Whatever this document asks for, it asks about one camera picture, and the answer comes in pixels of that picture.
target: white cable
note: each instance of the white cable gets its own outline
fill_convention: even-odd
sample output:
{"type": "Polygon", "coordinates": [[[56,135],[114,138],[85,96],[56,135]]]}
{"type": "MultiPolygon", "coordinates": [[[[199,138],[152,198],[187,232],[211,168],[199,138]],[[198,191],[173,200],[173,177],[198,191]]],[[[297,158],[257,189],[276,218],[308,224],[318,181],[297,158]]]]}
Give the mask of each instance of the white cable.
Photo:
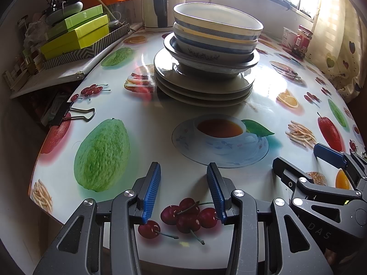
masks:
{"type": "Polygon", "coordinates": [[[108,13],[110,14],[110,16],[112,16],[112,18],[114,18],[116,21],[118,21],[119,24],[124,25],[126,23],[126,21],[124,20],[123,23],[121,23],[119,20],[117,20],[114,15],[112,14],[112,12],[110,11],[110,9],[101,1],[101,0],[97,0],[98,2],[100,2],[102,4],[102,6],[108,11],[108,13]]]}

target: stack of plates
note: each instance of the stack of plates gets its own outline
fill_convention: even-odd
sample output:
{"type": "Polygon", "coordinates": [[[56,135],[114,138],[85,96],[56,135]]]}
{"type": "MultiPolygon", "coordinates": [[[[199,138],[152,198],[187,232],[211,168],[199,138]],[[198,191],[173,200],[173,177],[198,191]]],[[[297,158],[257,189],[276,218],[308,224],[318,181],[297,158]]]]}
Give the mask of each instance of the stack of plates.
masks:
{"type": "MultiPolygon", "coordinates": [[[[174,38],[173,33],[169,36],[168,40],[174,38]]],[[[178,101],[202,107],[228,107],[241,103],[252,91],[255,77],[250,67],[238,67],[238,72],[220,74],[208,73],[185,64],[173,57],[168,48],[161,49],[154,58],[157,86],[178,101]]]]}

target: blue gripper pad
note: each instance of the blue gripper pad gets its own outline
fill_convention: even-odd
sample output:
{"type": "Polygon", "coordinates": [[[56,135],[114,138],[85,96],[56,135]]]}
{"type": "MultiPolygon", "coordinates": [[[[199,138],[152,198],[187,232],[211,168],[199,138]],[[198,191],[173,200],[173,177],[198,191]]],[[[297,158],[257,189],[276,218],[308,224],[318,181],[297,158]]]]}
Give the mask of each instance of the blue gripper pad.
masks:
{"type": "Polygon", "coordinates": [[[146,177],[150,177],[150,183],[144,197],[143,214],[141,217],[144,224],[146,224],[148,219],[152,216],[154,203],[156,201],[158,193],[158,188],[161,179],[161,167],[158,162],[152,163],[146,177]]]}
{"type": "Polygon", "coordinates": [[[227,219],[225,201],[211,164],[207,167],[207,181],[217,217],[224,223],[227,219]]]}
{"type": "Polygon", "coordinates": [[[316,157],[326,161],[338,169],[346,167],[346,161],[343,154],[323,144],[316,144],[313,148],[313,153],[316,157]]]}

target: burger print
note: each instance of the burger print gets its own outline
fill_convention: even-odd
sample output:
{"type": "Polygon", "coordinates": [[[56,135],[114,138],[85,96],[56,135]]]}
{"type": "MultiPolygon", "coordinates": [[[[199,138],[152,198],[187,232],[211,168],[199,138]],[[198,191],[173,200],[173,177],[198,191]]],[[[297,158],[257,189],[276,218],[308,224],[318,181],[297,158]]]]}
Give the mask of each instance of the burger print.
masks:
{"type": "Polygon", "coordinates": [[[139,66],[128,76],[124,87],[131,92],[151,95],[156,86],[154,79],[154,65],[139,66]]]}
{"type": "Polygon", "coordinates": [[[294,82],[302,83],[302,78],[298,75],[297,72],[295,72],[289,66],[275,61],[270,61],[270,64],[273,66],[275,71],[278,72],[281,76],[294,82]]]}

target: striped box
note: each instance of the striped box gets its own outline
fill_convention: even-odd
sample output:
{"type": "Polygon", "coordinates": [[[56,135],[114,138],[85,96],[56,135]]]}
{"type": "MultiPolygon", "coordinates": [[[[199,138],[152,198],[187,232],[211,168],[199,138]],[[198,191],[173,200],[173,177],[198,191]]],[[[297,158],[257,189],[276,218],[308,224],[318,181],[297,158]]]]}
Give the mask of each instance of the striped box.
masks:
{"type": "Polygon", "coordinates": [[[74,50],[70,53],[63,54],[57,58],[50,59],[43,64],[45,69],[50,69],[59,65],[66,63],[93,58],[103,51],[110,44],[114,43],[116,40],[120,39],[122,36],[126,35],[130,31],[129,24],[123,25],[121,28],[113,31],[104,38],[98,40],[96,43],[89,47],[83,49],[74,50]]]}

